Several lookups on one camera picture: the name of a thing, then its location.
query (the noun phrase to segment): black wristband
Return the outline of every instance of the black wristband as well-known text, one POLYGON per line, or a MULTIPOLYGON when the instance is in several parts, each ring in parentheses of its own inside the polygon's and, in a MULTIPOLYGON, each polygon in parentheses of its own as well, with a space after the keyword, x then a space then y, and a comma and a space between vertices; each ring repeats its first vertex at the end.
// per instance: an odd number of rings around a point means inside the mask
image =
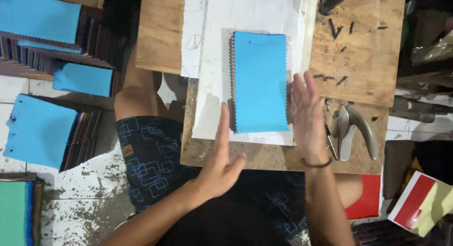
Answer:
POLYGON ((320 165, 311 165, 311 164, 308 164, 307 162, 305 162, 305 158, 302 159, 302 162, 305 164, 306 167, 308 168, 326 168, 328 167, 333 161, 333 158, 329 157, 329 161, 327 161, 327 163, 325 164, 320 164, 320 165))

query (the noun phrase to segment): dark patterned shorts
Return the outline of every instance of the dark patterned shorts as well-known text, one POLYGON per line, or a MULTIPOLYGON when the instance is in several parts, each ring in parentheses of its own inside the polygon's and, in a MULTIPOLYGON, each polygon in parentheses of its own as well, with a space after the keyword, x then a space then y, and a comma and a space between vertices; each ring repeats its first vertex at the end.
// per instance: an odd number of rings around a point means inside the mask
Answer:
MULTIPOLYGON (((129 198, 137 213, 196 178, 201 170, 179 163, 183 125, 178 122, 139 116, 117 121, 116 130, 126 162, 129 198)), ((244 170, 222 197, 262 210, 292 239, 307 228, 304 190, 303 172, 244 170)))

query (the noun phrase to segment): green fabric swatch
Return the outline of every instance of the green fabric swatch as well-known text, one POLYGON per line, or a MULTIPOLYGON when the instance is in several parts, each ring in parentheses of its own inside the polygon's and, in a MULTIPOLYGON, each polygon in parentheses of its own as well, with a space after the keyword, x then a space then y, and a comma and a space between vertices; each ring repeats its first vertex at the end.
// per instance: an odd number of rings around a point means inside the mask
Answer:
POLYGON ((0 242, 26 245, 26 182, 0 182, 0 242))

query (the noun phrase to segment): wooden table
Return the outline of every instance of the wooden table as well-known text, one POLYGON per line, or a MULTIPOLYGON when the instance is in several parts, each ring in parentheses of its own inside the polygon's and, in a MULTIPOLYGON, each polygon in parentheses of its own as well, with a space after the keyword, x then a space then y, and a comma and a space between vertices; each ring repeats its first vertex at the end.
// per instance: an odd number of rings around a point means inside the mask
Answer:
MULTIPOLYGON (((346 0, 337 7, 330 18, 344 29, 333 40, 328 17, 318 15, 316 20, 310 68, 314 73, 335 76, 338 80, 347 75, 340 86, 336 81, 317 81, 323 96, 351 100, 355 109, 373 125, 379 142, 380 157, 372 161, 360 133, 353 138, 351 158, 336 161, 337 173, 379 174, 383 163, 388 108, 393 96, 398 66, 399 40, 405 0, 346 0), (355 21, 354 33, 349 34, 349 24, 355 21), (387 25, 388 29, 377 30, 387 25)), ((180 73, 181 36, 184 0, 142 0, 136 66, 145 69, 180 73)), ((181 163, 201 166, 212 141, 193 139, 197 80, 190 79, 187 93, 184 132, 182 136, 181 163)), ((332 133, 338 131, 338 121, 333 112, 339 102, 330 105, 326 113, 332 133)), ((301 154, 297 147, 269 144, 230 142, 230 156, 244 151, 249 169, 303 171, 301 154)))

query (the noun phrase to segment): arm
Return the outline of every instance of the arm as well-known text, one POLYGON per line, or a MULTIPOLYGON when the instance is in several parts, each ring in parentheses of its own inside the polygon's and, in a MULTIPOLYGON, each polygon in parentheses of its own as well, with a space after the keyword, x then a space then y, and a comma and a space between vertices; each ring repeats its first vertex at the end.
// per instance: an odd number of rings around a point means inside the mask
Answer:
POLYGON ((199 176, 127 221, 101 246, 155 245, 180 218, 234 185, 246 165, 246 156, 242 153, 230 163, 230 113, 225 103, 221 109, 216 139, 199 176))
POLYGON ((324 100, 309 72, 304 74, 307 87, 300 76, 291 84, 291 108, 294 138, 304 154, 305 204, 312 245, 352 246, 351 226, 344 211, 331 166, 310 168, 329 161, 324 128, 324 100))

